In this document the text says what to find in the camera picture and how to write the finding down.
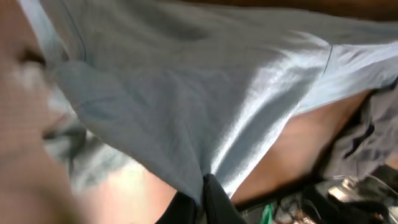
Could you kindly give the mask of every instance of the gray shirt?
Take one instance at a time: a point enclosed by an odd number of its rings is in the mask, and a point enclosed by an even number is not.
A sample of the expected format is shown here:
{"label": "gray shirt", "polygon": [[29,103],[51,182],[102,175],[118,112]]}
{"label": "gray shirt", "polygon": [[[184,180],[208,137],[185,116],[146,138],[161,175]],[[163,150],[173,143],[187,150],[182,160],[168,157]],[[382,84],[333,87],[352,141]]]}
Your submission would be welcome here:
{"label": "gray shirt", "polygon": [[287,120],[398,71],[398,26],[155,0],[20,0],[83,125],[198,203],[228,195]]}

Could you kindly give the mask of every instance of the green object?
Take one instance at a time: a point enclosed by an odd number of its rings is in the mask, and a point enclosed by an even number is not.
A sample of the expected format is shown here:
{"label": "green object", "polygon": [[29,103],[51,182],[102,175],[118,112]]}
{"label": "green object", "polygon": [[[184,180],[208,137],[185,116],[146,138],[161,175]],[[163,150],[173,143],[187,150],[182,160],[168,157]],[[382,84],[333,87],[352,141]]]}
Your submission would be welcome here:
{"label": "green object", "polygon": [[272,204],[266,205],[264,211],[262,212],[260,224],[272,224],[273,211],[274,211],[274,206]]}

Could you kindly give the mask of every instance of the skin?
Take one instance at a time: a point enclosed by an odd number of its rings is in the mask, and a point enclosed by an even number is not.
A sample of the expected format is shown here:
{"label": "skin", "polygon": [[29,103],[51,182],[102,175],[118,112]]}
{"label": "skin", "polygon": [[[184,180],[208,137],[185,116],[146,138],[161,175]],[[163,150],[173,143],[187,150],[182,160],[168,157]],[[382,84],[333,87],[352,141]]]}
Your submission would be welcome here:
{"label": "skin", "polygon": [[[392,13],[397,12],[398,3],[380,0],[304,0],[299,4],[294,0],[189,1],[246,7],[299,7],[340,16],[350,12],[350,16],[367,19],[398,17],[398,13]],[[78,201],[73,198],[65,170],[43,150],[42,133],[60,119],[59,114],[46,107],[48,89],[45,85],[27,89],[16,82],[17,74],[23,73],[23,62],[40,58],[32,57],[40,55],[40,50],[15,1],[0,1],[0,34],[2,221],[53,224],[73,217],[81,223],[154,223],[167,208],[175,189],[143,167],[125,167],[110,175],[102,184],[79,195]],[[360,93],[292,118],[277,142],[234,194],[232,201],[245,202],[310,172],[322,149],[331,143],[367,94]],[[286,154],[294,155],[291,157],[296,159],[288,160]]]}

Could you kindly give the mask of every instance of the light blue shirt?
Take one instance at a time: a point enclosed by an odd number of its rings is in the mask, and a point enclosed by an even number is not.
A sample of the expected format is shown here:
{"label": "light blue shirt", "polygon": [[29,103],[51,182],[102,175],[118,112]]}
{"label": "light blue shirt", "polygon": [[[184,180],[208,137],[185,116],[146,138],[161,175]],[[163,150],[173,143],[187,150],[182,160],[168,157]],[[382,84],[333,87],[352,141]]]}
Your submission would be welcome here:
{"label": "light blue shirt", "polygon": [[203,175],[231,196],[295,114],[397,77],[397,24],[155,0],[20,2],[83,125],[198,203]]}

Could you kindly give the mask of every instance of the t-shirt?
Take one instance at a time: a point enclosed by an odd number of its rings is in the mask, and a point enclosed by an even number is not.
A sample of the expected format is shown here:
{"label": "t-shirt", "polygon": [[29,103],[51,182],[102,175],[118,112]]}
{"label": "t-shirt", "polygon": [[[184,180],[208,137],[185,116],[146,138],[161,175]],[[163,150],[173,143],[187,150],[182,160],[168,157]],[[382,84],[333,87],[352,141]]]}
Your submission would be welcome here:
{"label": "t-shirt", "polygon": [[390,84],[398,25],[158,0],[19,0],[79,120],[200,203],[292,116]]}

